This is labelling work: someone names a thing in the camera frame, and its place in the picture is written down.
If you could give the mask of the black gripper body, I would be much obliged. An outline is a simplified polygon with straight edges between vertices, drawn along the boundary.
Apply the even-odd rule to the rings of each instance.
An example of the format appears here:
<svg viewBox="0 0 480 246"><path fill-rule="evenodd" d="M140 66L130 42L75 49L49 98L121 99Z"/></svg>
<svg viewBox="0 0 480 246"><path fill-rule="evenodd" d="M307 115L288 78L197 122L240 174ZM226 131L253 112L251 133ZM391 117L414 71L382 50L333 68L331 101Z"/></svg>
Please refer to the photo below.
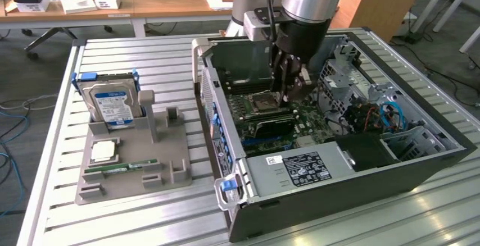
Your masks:
<svg viewBox="0 0 480 246"><path fill-rule="evenodd" d="M332 19L312 24L300 21L281 23L275 42L276 54L289 54L309 61L323 44Z"/></svg>

